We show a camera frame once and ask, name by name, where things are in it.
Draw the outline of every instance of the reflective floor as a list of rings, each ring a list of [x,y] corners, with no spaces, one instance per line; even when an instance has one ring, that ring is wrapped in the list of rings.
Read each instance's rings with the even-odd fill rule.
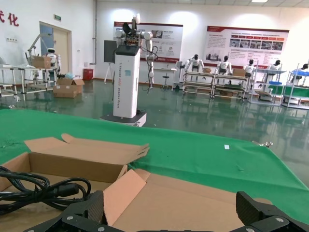
[[[145,127],[212,134],[264,143],[309,186],[309,111],[264,106],[140,86],[138,109],[147,111]],[[112,111],[112,85],[87,82],[75,99],[53,98],[51,92],[28,94],[26,101],[2,98],[9,106],[98,119]]]

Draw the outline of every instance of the green tablecloth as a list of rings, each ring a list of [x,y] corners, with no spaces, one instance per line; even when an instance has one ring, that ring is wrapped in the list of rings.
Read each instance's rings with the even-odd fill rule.
[[[273,89],[272,94],[281,94],[283,86],[269,86],[269,88]],[[284,86],[284,88],[285,88],[285,92],[283,92],[284,95],[290,95],[292,87]],[[309,98],[309,88],[294,88],[292,96]]]
[[[231,192],[246,191],[309,223],[309,189],[271,150],[247,141],[30,110],[0,110],[0,130],[0,163],[28,151],[24,140],[61,139],[62,133],[137,145],[149,143],[148,155],[132,163],[133,168]]]

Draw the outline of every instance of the chinese characters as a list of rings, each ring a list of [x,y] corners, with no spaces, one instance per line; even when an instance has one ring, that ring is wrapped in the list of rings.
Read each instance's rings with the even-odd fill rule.
[[[5,17],[5,15],[4,15],[3,11],[0,10],[0,21],[2,23],[5,23],[4,17]],[[10,22],[10,25],[14,25],[15,27],[19,27],[19,24],[17,23],[18,17],[15,16],[15,14],[9,13],[8,20]]]

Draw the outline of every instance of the power cord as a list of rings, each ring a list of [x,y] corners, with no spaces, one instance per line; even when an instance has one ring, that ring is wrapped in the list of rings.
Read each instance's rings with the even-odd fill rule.
[[[50,185],[49,179],[31,173],[11,172],[9,169],[0,166],[0,177],[7,178],[19,192],[0,192],[0,202],[10,201],[13,203],[0,204],[0,215],[8,214],[17,209],[32,203],[43,202],[55,209],[64,210],[70,204],[88,200],[90,197],[91,184],[88,180],[80,177],[69,178]],[[27,189],[21,180],[35,184],[34,190]],[[87,191],[83,186],[72,183],[81,181],[86,183]],[[65,199],[58,197],[68,197],[82,192],[83,197],[80,199]]]

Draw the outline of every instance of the red container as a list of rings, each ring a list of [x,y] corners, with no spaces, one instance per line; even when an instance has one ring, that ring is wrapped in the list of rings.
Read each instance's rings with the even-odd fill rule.
[[[91,81],[93,79],[93,69],[83,69],[83,80]]]

